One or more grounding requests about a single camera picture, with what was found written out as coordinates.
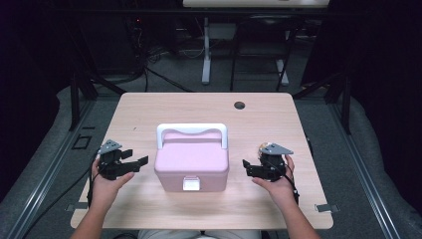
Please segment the person's right hand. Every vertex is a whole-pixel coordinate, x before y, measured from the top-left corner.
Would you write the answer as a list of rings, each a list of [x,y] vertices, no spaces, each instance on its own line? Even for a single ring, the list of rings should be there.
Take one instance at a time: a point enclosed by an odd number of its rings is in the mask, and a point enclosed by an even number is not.
[[[273,201],[278,205],[280,209],[293,209],[298,206],[295,200],[294,188],[292,186],[293,172],[295,169],[294,162],[289,155],[285,156],[287,162],[286,175],[275,182],[266,181],[262,178],[254,177],[252,181],[265,188]]]

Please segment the grey table bracket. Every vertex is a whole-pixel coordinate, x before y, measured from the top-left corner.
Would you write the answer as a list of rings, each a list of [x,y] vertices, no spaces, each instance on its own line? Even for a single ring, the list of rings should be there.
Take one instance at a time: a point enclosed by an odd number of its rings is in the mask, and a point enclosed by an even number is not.
[[[335,204],[316,204],[315,209],[317,212],[327,213],[336,213],[340,211],[339,207]]]
[[[87,202],[77,202],[75,204],[68,204],[66,207],[66,211],[68,212],[74,212],[77,209],[88,209],[88,203]]]

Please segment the white desk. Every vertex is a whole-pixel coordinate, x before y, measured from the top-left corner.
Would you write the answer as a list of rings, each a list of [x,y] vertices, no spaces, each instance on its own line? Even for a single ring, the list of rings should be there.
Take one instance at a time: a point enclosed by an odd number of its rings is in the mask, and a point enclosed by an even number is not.
[[[325,9],[330,0],[182,0],[189,10],[276,10],[276,9]],[[210,41],[229,40],[234,36],[233,23],[212,23],[203,18],[204,61],[202,84],[208,85],[211,79]]]

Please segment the person's light trousers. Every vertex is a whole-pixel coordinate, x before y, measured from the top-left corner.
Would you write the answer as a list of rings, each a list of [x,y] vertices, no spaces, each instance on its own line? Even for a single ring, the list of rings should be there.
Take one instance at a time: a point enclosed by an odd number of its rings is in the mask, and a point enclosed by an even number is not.
[[[137,239],[262,239],[260,230],[140,230]]]

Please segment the dark computer equipment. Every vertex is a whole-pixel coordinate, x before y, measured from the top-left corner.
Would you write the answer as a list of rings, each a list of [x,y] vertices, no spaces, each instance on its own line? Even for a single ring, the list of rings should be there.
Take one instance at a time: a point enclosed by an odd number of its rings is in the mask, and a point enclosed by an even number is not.
[[[130,17],[104,16],[99,18],[93,51],[99,70],[105,74],[139,74],[145,58],[138,45],[142,31]]]

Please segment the person's left hand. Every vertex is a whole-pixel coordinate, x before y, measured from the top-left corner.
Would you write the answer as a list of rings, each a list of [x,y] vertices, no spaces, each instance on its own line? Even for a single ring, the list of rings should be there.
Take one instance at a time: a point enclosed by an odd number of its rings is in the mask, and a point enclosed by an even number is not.
[[[116,180],[105,179],[100,174],[99,161],[100,160],[96,158],[92,167],[92,174],[94,176],[92,206],[112,205],[119,190],[132,180],[134,173],[126,173]]]

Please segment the black metal chair frame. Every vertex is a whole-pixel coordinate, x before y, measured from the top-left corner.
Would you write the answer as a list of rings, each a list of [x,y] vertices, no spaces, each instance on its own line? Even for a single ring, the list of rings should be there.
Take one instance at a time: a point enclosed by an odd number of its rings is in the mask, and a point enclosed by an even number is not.
[[[285,83],[295,39],[305,20],[293,15],[252,15],[240,21],[230,51],[230,90],[237,75],[276,74],[276,90]]]

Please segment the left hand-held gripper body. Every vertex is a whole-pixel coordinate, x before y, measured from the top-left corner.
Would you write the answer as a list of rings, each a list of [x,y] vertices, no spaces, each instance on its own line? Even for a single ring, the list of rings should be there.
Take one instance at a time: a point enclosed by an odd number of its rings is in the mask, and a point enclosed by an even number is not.
[[[116,180],[129,172],[139,172],[140,166],[137,161],[122,162],[122,145],[108,139],[99,149],[99,171],[102,177],[108,180]]]

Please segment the black metal stand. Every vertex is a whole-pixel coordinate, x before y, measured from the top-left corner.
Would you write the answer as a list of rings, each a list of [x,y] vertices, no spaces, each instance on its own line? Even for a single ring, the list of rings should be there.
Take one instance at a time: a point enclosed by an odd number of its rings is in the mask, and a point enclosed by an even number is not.
[[[299,100],[325,85],[328,85],[328,90],[323,98],[327,104],[336,104],[339,97],[341,97],[340,124],[344,131],[347,134],[350,134],[349,116],[351,102],[351,78],[348,74],[335,73],[294,94],[293,98],[295,100]]]
[[[89,101],[95,101],[97,99],[99,94],[94,87],[94,83],[99,83],[119,96],[125,93],[125,90],[107,81],[99,74],[90,71],[75,71],[70,78],[72,121],[69,131],[74,130],[81,119],[80,93]]]

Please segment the pink storage box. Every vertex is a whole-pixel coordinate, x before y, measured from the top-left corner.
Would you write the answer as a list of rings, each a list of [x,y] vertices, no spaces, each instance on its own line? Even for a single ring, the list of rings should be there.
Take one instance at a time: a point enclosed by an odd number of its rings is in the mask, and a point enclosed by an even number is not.
[[[156,129],[154,170],[169,192],[226,189],[228,130],[223,123],[162,123]]]

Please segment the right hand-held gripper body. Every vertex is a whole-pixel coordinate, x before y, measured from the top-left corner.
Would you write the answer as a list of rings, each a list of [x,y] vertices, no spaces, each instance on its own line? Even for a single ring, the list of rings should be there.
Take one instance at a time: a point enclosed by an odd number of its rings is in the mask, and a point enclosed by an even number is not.
[[[261,164],[250,166],[253,169],[252,177],[259,177],[274,182],[286,175],[287,164],[283,156],[293,154],[290,149],[270,142],[261,152],[262,154],[259,155]]]

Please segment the aluminium floor rail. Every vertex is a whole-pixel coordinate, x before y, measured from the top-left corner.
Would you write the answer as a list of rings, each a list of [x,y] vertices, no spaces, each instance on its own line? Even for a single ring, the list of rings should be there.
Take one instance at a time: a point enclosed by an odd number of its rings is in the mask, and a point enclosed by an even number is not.
[[[95,101],[82,103],[80,119],[72,130],[69,130],[72,124],[71,107],[60,106],[52,128],[0,204],[0,219],[5,223],[5,228],[0,233],[5,235],[4,239],[20,239],[30,227],[59,173],[65,155],[77,138],[81,124],[95,103]]]
[[[340,111],[337,105],[328,104],[328,110],[338,128],[343,141],[351,155],[351,161],[355,168],[357,177],[365,193],[365,196],[370,204],[373,214],[380,226],[380,229],[385,239],[402,239],[387,207],[379,194],[376,185],[370,175],[365,162],[355,144],[354,138],[350,133],[347,133],[340,120]]]

